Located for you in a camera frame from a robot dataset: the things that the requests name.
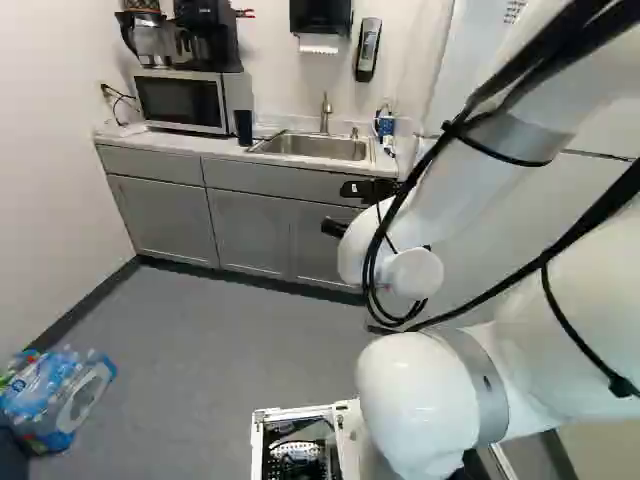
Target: silver band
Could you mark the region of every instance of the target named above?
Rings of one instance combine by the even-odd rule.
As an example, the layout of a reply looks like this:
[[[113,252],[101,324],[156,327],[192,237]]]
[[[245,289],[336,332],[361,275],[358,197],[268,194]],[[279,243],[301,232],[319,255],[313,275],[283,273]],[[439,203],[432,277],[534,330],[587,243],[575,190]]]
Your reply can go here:
[[[482,345],[468,333],[455,328],[436,328],[424,332],[440,337],[464,363],[476,391],[480,431],[476,446],[499,442],[509,428],[509,401],[502,378]]]
[[[508,113],[499,113],[471,128],[467,137],[506,157],[545,163],[555,158],[574,134],[547,130]]]

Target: floor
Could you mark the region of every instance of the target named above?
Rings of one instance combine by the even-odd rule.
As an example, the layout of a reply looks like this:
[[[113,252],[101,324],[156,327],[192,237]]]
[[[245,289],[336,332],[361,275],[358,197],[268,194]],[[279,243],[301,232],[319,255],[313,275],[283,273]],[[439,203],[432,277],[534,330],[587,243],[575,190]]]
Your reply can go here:
[[[64,339],[119,376],[34,480],[249,480],[258,408],[355,395],[364,309],[142,267]]]

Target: black cup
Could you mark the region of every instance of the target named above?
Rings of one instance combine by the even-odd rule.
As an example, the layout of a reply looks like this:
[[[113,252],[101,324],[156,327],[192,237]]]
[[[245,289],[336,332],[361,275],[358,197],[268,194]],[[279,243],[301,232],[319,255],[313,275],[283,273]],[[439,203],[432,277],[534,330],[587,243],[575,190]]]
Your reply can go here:
[[[251,147],[253,145],[253,111],[234,110],[236,130],[238,131],[238,145]]]

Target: stainless steel sink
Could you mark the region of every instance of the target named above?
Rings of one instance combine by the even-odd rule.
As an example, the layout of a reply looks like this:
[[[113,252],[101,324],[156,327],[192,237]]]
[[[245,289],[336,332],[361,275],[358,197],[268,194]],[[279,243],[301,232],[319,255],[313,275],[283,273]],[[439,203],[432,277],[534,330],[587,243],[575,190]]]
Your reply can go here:
[[[349,162],[369,159],[368,140],[285,132],[250,149],[254,153],[300,155]]]

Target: coffee maker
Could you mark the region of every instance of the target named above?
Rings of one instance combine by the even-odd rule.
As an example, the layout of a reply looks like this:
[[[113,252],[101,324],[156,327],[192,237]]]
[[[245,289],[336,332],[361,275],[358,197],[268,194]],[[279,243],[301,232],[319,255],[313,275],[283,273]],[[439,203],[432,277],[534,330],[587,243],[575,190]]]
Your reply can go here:
[[[238,49],[236,11],[229,0],[175,0],[178,48],[191,59],[178,69],[238,73],[243,71]]]
[[[125,44],[144,68],[244,71],[229,0],[174,0],[174,10],[168,20],[159,0],[124,0],[116,13]]]

